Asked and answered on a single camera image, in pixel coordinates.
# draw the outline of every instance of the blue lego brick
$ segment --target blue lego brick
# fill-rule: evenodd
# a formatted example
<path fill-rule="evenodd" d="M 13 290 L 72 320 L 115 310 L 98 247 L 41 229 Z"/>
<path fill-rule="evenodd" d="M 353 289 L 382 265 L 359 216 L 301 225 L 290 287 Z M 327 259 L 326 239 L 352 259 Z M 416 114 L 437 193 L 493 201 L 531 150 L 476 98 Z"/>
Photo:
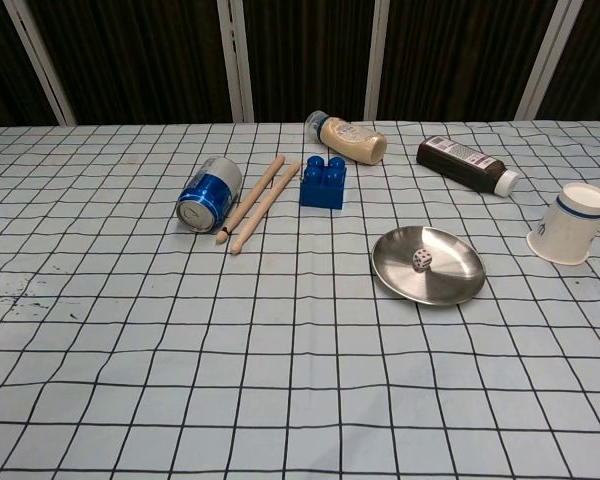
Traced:
<path fill-rule="evenodd" d="M 331 158 L 327 167 L 322 157 L 310 157 L 300 183 L 300 205 L 341 210 L 347 175 L 344 165 L 340 157 Z"/>

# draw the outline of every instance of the brown bottle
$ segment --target brown bottle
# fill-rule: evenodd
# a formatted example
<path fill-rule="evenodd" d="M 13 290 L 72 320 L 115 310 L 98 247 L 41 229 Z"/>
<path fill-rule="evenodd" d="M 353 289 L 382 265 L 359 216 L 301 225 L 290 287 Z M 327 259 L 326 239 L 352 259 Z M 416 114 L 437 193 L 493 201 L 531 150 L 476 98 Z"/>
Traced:
<path fill-rule="evenodd" d="M 416 160 L 476 192 L 508 196 L 519 175 L 500 160 L 445 137 L 431 137 L 418 147 Z"/>

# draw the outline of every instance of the sauce bottle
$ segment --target sauce bottle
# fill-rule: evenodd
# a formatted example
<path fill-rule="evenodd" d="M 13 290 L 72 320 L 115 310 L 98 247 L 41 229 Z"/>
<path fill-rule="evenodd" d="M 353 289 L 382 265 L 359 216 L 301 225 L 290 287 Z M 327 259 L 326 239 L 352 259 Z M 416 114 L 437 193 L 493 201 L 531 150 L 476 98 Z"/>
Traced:
<path fill-rule="evenodd" d="M 387 151 L 384 135 L 316 110 L 307 117 L 305 129 L 327 147 L 356 162 L 375 165 Z"/>
<path fill-rule="evenodd" d="M 519 174 L 500 160 L 445 137 L 431 137 L 418 147 L 416 161 L 476 192 L 511 194 Z"/>

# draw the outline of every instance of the dark curtain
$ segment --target dark curtain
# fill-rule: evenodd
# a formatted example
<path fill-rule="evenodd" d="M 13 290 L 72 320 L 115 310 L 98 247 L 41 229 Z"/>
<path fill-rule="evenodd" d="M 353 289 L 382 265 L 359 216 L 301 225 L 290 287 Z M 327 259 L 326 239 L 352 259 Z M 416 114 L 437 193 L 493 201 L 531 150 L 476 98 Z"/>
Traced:
<path fill-rule="evenodd" d="M 538 118 L 600 120 L 600 0 L 583 3 Z"/>
<path fill-rule="evenodd" d="M 29 0 L 78 123 L 230 122 L 215 0 Z"/>
<path fill-rule="evenodd" d="M 9 14 L 0 0 L 0 126 L 57 123 Z"/>
<path fill-rule="evenodd" d="M 378 118 L 513 119 L 555 3 L 391 2 Z"/>
<path fill-rule="evenodd" d="M 373 0 L 245 0 L 256 121 L 361 120 Z"/>

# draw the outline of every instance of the white paper cup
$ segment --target white paper cup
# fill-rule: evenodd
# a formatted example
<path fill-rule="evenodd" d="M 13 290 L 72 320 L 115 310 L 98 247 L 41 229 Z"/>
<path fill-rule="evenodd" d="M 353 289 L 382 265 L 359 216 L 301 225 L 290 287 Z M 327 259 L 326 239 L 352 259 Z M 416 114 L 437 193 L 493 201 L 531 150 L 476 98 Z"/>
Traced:
<path fill-rule="evenodd" d="M 600 228 L 600 189 L 586 183 L 562 188 L 538 226 L 527 235 L 536 255 L 562 265 L 579 265 Z"/>

